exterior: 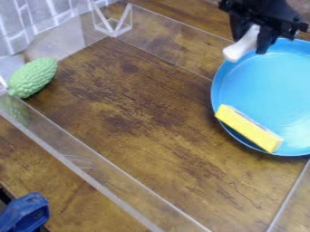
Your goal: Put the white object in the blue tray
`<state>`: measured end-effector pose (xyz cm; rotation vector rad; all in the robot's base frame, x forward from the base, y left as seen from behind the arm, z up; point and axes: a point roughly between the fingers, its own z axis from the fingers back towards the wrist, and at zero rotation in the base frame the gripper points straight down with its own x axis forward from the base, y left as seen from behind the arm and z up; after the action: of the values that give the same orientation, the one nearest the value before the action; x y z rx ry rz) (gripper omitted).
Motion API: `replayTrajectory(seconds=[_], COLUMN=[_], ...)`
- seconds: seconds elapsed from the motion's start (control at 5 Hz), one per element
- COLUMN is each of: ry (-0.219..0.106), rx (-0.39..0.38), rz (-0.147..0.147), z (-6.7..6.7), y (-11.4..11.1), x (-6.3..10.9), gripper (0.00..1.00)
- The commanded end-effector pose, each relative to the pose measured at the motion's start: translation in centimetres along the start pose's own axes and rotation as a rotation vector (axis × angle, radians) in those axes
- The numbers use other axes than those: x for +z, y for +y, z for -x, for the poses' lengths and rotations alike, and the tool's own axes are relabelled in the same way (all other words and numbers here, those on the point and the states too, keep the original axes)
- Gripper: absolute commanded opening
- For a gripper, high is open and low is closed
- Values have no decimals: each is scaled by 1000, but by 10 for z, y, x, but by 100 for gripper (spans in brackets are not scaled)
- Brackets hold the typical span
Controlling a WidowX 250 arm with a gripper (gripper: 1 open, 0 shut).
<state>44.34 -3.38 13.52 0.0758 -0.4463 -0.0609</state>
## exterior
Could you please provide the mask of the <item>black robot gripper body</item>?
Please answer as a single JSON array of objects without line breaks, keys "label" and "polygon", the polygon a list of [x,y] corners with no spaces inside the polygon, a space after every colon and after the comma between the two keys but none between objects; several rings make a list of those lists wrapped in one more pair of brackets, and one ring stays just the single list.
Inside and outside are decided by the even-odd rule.
[{"label": "black robot gripper body", "polygon": [[252,25],[273,27],[282,37],[294,38],[300,31],[310,30],[310,22],[288,0],[220,0],[218,7],[229,15],[248,18]]}]

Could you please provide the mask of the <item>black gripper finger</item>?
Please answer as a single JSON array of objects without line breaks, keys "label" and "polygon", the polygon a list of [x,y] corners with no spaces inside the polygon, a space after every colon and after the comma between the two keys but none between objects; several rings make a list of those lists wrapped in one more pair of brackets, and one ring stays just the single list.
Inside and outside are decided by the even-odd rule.
[{"label": "black gripper finger", "polygon": [[265,54],[269,47],[276,43],[280,32],[270,26],[262,26],[257,37],[257,53]]},{"label": "black gripper finger", "polygon": [[237,42],[242,38],[242,36],[248,33],[249,29],[253,26],[253,23],[248,18],[242,17],[238,14],[232,14],[229,16],[229,19],[230,19],[233,39]]}]

